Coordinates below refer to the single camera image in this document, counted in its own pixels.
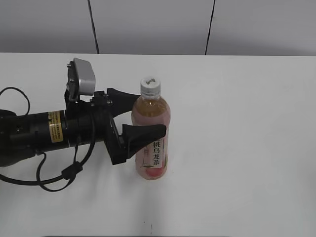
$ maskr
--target white bottle cap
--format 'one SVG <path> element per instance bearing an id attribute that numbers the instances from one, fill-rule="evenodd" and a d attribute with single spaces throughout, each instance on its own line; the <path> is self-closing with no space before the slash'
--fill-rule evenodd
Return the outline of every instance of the white bottle cap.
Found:
<path id="1" fill-rule="evenodd" d="M 155 99 L 160 96 L 160 80 L 155 77 L 146 77 L 140 82 L 140 94 L 145 99 Z"/>

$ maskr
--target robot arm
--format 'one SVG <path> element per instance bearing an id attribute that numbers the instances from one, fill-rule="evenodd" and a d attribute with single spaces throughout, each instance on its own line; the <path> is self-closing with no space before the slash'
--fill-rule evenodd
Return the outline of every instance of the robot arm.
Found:
<path id="1" fill-rule="evenodd" d="M 126 162 L 144 146 L 165 136 L 165 125 L 123 124 L 122 134 L 119 134 L 113 118 L 131 111 L 139 95 L 113 88 L 108 88 L 107 93 L 94 91 L 95 76 L 87 61 L 74 58 L 67 67 L 65 110 L 24 116 L 0 110 L 0 167 L 44 152 L 83 144 L 90 144 L 92 152 L 94 142 L 100 141 L 104 141 L 112 164 L 119 164 Z M 85 102 L 80 100 L 81 95 L 93 97 Z M 77 162 L 77 170 L 72 170 L 74 175 L 82 170 L 89 156 L 80 165 Z M 73 168 L 74 165 L 66 168 L 62 178 L 69 179 L 67 169 Z"/>

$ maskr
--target white tabletop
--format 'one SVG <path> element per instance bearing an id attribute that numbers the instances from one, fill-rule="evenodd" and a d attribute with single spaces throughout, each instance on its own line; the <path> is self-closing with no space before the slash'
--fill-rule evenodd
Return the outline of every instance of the white tabletop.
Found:
<path id="1" fill-rule="evenodd" d="M 133 158 L 112 166 L 100 142 L 64 191 L 0 181 L 1 237 L 316 236 L 316 57 L 3 53 L 1 88 L 22 89 L 31 113 L 62 110 L 74 57 L 91 62 L 96 90 L 139 93 L 143 77 L 161 79 L 168 171 L 144 180 Z M 7 91 L 0 108 L 21 115 L 26 103 Z M 116 123 L 131 124 L 130 113 Z M 47 153 L 42 178 L 59 175 L 73 153 Z M 0 173 L 34 180 L 41 159 Z"/>

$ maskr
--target peach oolong tea bottle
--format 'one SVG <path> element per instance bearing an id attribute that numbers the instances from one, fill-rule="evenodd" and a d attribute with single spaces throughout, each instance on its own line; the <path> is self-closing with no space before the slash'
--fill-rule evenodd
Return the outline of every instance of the peach oolong tea bottle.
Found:
<path id="1" fill-rule="evenodd" d="M 154 77 L 141 81 L 141 96 L 132 109 L 136 126 L 164 124 L 166 136 L 147 145 L 136 153 L 137 172 L 145 179 L 154 180 L 164 175 L 168 165 L 168 131 L 170 107 L 160 96 L 160 80 Z"/>

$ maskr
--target yellow label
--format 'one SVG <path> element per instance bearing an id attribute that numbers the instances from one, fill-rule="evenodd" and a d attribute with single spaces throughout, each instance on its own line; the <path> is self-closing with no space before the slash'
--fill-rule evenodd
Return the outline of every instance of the yellow label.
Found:
<path id="1" fill-rule="evenodd" d="M 51 142 L 62 142 L 64 138 L 60 121 L 60 111 L 48 112 L 48 124 Z"/>

